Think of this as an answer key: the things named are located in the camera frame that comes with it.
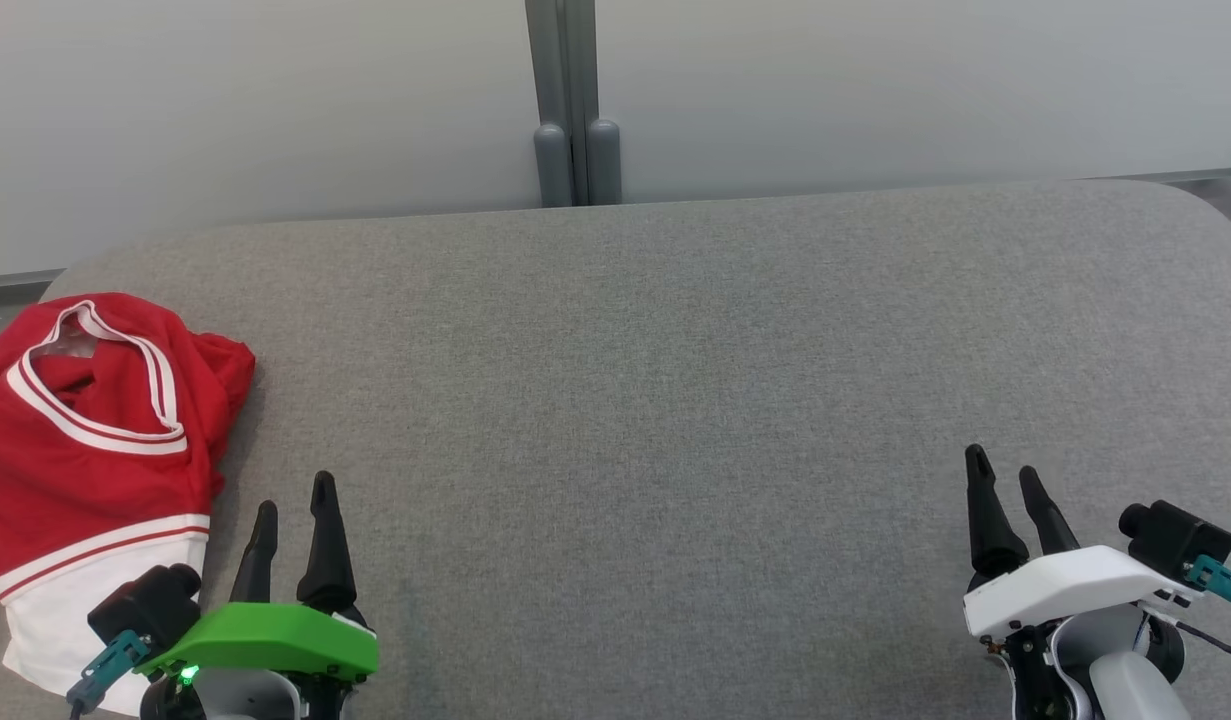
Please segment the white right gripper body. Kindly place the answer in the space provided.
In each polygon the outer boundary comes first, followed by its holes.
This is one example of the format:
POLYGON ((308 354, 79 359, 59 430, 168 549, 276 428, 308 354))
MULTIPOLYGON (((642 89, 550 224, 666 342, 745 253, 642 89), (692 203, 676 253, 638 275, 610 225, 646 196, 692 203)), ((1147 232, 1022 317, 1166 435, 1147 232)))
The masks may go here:
POLYGON ((963 598, 972 638, 1011 679, 1011 719, 1188 719, 1147 656, 1151 623, 1173 628, 1200 593, 1112 546, 1054 553, 963 598))

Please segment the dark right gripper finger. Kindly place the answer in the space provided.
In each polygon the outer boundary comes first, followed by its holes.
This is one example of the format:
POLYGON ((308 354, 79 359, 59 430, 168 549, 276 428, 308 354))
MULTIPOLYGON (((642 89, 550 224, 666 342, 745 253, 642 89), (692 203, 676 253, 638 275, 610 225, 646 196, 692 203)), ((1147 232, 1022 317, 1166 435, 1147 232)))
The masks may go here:
POLYGON ((1064 518, 1064 512, 1048 494, 1037 468, 1025 465, 1019 469, 1019 489, 1044 555, 1080 550, 1081 543, 1064 518))
POLYGON ((968 532, 972 578, 968 593, 993 578, 1003 577, 1025 565, 1025 542, 1012 529, 998 494, 996 474, 982 446, 964 450, 968 475, 968 532))

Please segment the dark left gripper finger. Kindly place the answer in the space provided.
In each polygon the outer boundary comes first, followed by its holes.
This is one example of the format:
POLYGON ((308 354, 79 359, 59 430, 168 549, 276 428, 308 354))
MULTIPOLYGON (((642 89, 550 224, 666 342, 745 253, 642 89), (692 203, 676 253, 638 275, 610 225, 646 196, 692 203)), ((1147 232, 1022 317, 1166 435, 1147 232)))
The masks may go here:
POLYGON ((364 623, 356 607, 353 562, 347 544, 343 516, 334 474, 318 471, 310 496, 314 530, 304 577, 298 583, 298 602, 326 615, 350 623, 364 623))
POLYGON ((251 537, 243 553, 231 585, 230 601, 268 603, 271 601, 272 562, 278 548, 279 511, 272 500, 259 505, 251 537))

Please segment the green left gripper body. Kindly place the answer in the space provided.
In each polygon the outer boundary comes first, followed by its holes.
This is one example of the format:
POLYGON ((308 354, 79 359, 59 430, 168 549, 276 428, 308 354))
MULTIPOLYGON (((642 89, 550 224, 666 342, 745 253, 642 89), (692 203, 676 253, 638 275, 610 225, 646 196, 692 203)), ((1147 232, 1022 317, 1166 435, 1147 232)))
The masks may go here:
POLYGON ((140 719, 345 719, 379 670, 369 629, 299 603, 230 602, 208 612, 149 674, 140 719))

